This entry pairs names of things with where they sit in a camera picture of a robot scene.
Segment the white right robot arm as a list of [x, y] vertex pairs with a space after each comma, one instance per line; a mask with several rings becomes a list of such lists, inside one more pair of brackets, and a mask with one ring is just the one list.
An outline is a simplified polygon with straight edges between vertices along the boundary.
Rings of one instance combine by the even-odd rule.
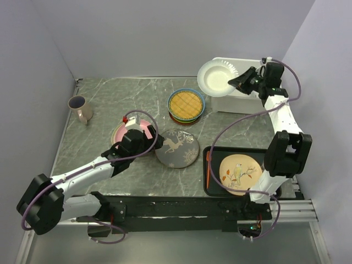
[[271, 119], [274, 137], [265, 153], [263, 172], [250, 188], [250, 200], [240, 206], [242, 215], [253, 219], [283, 183], [302, 173], [312, 145], [312, 137], [297, 125], [290, 109], [292, 99], [281, 87], [282, 75], [289, 67], [278, 60], [263, 59], [260, 68], [250, 67], [228, 81], [243, 94], [257, 94]]

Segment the pink plate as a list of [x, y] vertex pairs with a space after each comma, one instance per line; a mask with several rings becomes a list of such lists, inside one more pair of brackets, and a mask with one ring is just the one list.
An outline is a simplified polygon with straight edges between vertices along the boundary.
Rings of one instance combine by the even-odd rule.
[[[149, 123], [148, 121], [143, 120], [143, 119], [141, 120], [141, 123], [140, 123], [141, 128], [145, 132], [147, 138], [151, 139], [152, 136], [150, 136], [149, 131], [147, 129], [148, 125], [151, 125], [151, 123]], [[122, 138], [123, 138], [123, 135], [125, 134], [124, 123], [119, 124], [117, 126], [117, 128], [118, 128], [118, 131], [117, 131], [115, 140], [116, 140], [116, 142], [120, 142], [122, 140]]]

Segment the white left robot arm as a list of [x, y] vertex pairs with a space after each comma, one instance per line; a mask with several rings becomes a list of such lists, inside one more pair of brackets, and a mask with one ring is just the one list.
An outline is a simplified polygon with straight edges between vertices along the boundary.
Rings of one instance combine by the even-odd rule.
[[24, 230], [42, 235], [59, 222], [75, 217], [93, 217], [97, 221], [109, 219], [113, 209], [99, 192], [77, 196], [77, 192], [96, 182], [112, 178], [128, 169], [134, 159], [163, 146], [164, 137], [152, 125], [144, 130], [129, 129], [92, 162], [71, 172], [47, 177], [34, 177], [16, 209], [21, 214]]

